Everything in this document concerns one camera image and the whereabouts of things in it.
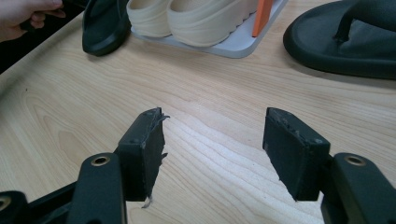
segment sandal strap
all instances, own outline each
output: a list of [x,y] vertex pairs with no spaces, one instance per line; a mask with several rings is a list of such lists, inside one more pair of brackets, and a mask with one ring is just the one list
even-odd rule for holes
[[346,42],[354,20],[396,32],[396,0],[356,0],[343,16],[334,39]]

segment white shoe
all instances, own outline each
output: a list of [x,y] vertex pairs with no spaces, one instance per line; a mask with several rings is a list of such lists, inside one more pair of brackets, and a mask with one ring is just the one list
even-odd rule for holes
[[166,16],[170,0],[130,0],[126,5],[129,21],[139,35],[164,37],[171,34]]
[[209,47],[227,38],[257,4],[258,0],[172,0],[168,23],[176,40]]

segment black flip-flop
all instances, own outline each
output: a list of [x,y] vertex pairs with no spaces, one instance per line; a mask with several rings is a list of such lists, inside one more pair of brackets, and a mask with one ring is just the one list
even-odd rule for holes
[[116,50],[131,33],[127,0],[91,0],[84,12],[82,48],[102,56]]
[[283,36],[287,52],[324,72],[396,79],[396,0],[344,0],[315,7]]

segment wood grain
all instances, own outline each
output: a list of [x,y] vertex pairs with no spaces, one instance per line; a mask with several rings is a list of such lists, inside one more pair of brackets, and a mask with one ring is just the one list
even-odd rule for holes
[[326,3],[290,0],[257,49],[227,59],[129,37],[96,58],[81,49],[79,16],[0,76],[0,191],[29,201],[113,151],[155,106],[166,150],[153,204],[128,203],[130,223],[322,223],[319,202],[296,203],[262,150],[265,109],[293,113],[332,143],[375,162],[396,186],[396,82],[299,65],[287,26]]

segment orange object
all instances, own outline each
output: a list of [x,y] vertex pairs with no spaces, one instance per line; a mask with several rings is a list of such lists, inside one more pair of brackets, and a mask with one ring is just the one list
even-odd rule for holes
[[262,28],[264,28],[264,26],[269,21],[273,2],[274,0],[259,0],[259,4],[257,5],[256,20],[254,21],[253,26],[253,37],[257,37],[262,31]]

